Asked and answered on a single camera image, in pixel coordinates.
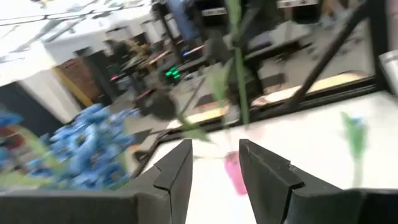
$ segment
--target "floor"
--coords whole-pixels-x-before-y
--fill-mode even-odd
[[[315,34],[316,46],[318,46],[315,54],[318,53],[320,55],[325,51],[331,40],[334,38],[335,33],[336,32],[331,30],[321,30]],[[367,22],[363,22],[357,27],[355,36],[360,37],[361,42],[355,44],[351,41],[345,44],[338,55],[329,63],[320,79],[332,77],[347,71],[360,71],[364,76],[372,74],[373,65],[370,58],[371,51],[369,47]],[[287,83],[283,88],[290,88],[301,85],[318,61],[319,58],[314,60],[313,54],[309,54],[308,51],[304,49],[293,54],[284,66],[279,65],[275,58],[265,60],[259,73],[261,78],[265,78],[275,75],[280,71],[284,71],[287,75]],[[205,72],[204,75],[195,77],[193,80],[181,82],[171,91],[172,96],[176,99],[179,110],[188,103],[193,95],[194,89],[197,88],[201,81],[208,75],[213,74],[214,73]],[[191,114],[202,112],[203,108],[198,109],[194,107],[201,96],[211,94],[211,92],[212,91],[209,86],[204,82],[204,84],[202,84],[198,89],[198,93],[189,105],[187,105],[185,115],[189,116]],[[131,106],[132,105],[129,103],[129,95],[126,94],[120,97],[119,101],[113,105],[113,110],[118,111]],[[146,117],[131,116],[126,120],[126,129],[129,133],[138,133],[144,130],[150,130],[152,133],[156,133],[157,131],[164,130],[168,124],[168,121],[160,121],[155,119],[152,115],[148,115]],[[150,148],[156,136],[156,134],[148,136],[139,148],[142,150]]]

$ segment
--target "black metal frame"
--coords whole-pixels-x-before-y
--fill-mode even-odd
[[[357,10],[354,11],[351,18],[347,21],[346,27],[340,32],[337,38],[332,42],[329,49],[318,65],[312,70],[302,87],[296,93],[286,100],[281,100],[258,110],[250,111],[250,122],[256,122],[264,119],[275,118],[298,111],[308,110],[318,106],[347,100],[350,98],[367,95],[381,90],[391,93],[391,88],[382,71],[379,63],[379,55],[389,51],[388,33],[387,33],[387,17],[385,13],[387,0],[367,0],[362,3]],[[335,56],[338,49],[344,44],[355,27],[364,19],[369,18],[371,45],[373,50],[374,76],[363,78],[354,82],[333,86],[324,90],[307,93],[310,87],[319,78],[321,72],[328,65],[330,60]],[[243,125],[242,121],[238,121],[230,125],[230,127]],[[223,129],[221,118],[209,119],[197,126],[205,132],[218,131]],[[147,157],[141,162],[135,171],[139,175],[155,153],[157,147],[162,143],[183,139],[183,132],[187,131],[182,128],[166,129],[160,132],[155,143],[148,150]]]

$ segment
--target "pink object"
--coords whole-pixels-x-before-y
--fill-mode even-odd
[[[247,194],[246,186],[244,185],[241,165],[239,163],[239,152],[230,152],[225,157],[225,170],[232,180],[238,195]]]

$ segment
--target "black pole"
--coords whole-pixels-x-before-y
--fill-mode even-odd
[[[351,18],[347,21],[345,28],[338,34],[337,38],[330,44],[328,50],[318,62],[317,66],[311,71],[308,78],[305,80],[302,87],[295,92],[295,94],[290,97],[284,107],[291,108],[300,103],[302,98],[305,96],[307,91],[319,78],[322,71],[326,68],[332,58],[336,55],[340,47],[344,44],[345,40],[351,35],[355,27],[366,18],[368,13],[368,2],[361,4],[353,13]]]
[[[181,65],[183,63],[182,54],[179,51],[179,49],[177,47],[177,42],[175,41],[175,39],[174,39],[174,37],[172,35],[172,32],[170,31],[170,27],[167,24],[167,21],[166,21],[166,18],[165,18],[165,16],[166,16],[165,12],[164,12],[164,10],[162,10],[163,7],[166,7],[166,6],[163,6],[163,5],[161,5],[161,3],[157,2],[157,3],[155,3],[152,6],[152,10],[155,11],[155,13],[157,14],[157,17],[162,22],[162,25],[163,25],[163,27],[164,27],[164,29],[166,31],[166,35],[167,35],[168,38],[170,38],[170,41],[172,43],[173,54],[175,55],[175,58],[177,59],[177,63]]]
[[[392,94],[391,87],[384,76],[379,60],[380,55],[390,50],[386,10],[386,0],[368,0],[369,31],[371,35],[372,60],[376,83],[380,89],[387,90]]]

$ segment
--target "white tabletop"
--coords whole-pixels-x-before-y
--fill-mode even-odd
[[[248,196],[237,195],[221,158],[227,150],[238,150],[241,138],[254,141],[339,188],[351,188],[354,167],[342,111],[362,117],[369,127],[361,187],[398,189],[398,105],[387,93],[379,92],[254,123],[247,131],[243,127],[230,129],[232,144],[224,131],[210,134],[216,144],[194,140],[193,155],[211,158],[193,163],[187,223],[256,223]],[[159,146],[147,169],[178,143]]]

